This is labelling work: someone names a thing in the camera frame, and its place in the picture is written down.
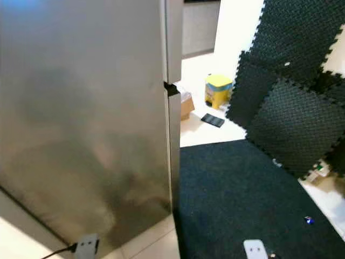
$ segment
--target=cardboard box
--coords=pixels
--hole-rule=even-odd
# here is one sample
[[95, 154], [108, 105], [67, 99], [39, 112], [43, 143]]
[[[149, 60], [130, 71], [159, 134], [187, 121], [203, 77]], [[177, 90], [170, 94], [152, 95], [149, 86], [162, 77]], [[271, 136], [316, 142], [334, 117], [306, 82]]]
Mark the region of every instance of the cardboard box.
[[194, 103], [192, 96], [189, 95], [186, 99], [181, 99], [181, 120], [189, 119], [189, 113], [194, 110]]

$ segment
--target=black cable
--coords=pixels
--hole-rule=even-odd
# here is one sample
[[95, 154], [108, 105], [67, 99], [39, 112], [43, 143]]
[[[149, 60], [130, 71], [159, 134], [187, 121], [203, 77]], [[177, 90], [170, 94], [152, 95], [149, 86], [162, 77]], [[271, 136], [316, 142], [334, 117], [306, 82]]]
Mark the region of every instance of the black cable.
[[57, 251], [51, 253], [50, 255], [47, 255], [47, 256], [45, 256], [45, 257], [43, 257], [43, 258], [41, 258], [41, 259], [46, 259], [46, 258], [48, 258], [48, 257], [51, 257], [51, 256], [56, 255], [56, 254], [60, 254], [60, 253], [65, 252], [65, 251], [70, 251], [70, 252], [74, 253], [75, 250], [76, 250], [76, 248], [77, 248], [77, 243], [74, 243], [73, 245], [71, 245], [71, 246], [69, 246], [69, 247], [62, 248], [62, 249], [60, 249], [60, 250], [57, 250]]

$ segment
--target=blue small object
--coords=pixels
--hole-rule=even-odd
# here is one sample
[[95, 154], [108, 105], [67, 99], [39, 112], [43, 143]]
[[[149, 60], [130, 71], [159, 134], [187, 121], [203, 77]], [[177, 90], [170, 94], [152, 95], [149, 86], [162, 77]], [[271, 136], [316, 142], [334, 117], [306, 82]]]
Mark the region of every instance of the blue small object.
[[307, 222], [308, 225], [312, 225], [315, 223], [312, 217], [309, 217], [309, 216], [304, 217], [304, 220]]

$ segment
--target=carpet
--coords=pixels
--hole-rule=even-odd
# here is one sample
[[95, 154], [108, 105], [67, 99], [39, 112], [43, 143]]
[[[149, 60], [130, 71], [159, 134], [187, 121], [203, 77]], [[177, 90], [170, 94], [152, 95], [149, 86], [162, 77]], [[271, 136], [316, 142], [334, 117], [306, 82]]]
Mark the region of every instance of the carpet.
[[345, 243], [297, 180], [246, 140], [181, 149], [174, 218], [181, 259], [245, 259], [246, 239], [261, 239], [283, 259], [345, 255]]

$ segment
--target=yellow stool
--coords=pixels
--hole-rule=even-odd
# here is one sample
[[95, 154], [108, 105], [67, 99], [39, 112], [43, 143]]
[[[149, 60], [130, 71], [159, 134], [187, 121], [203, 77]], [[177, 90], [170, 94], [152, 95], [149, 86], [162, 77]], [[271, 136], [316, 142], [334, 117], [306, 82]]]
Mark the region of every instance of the yellow stool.
[[212, 74], [206, 78], [205, 101], [212, 104], [212, 108], [219, 106], [230, 99], [232, 80], [221, 75]]

